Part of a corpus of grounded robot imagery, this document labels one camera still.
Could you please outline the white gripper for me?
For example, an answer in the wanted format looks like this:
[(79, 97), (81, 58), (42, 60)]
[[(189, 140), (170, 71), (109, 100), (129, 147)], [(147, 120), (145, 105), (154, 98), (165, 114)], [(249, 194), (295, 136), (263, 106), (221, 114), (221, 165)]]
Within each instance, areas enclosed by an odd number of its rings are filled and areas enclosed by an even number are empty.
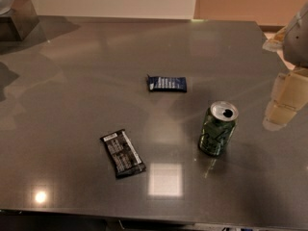
[(264, 42), (263, 49), (270, 52), (283, 49), (284, 60), (300, 66), (287, 74), (279, 73), (275, 79), (263, 126), (269, 131), (278, 131), (308, 103), (308, 2), (287, 27)]

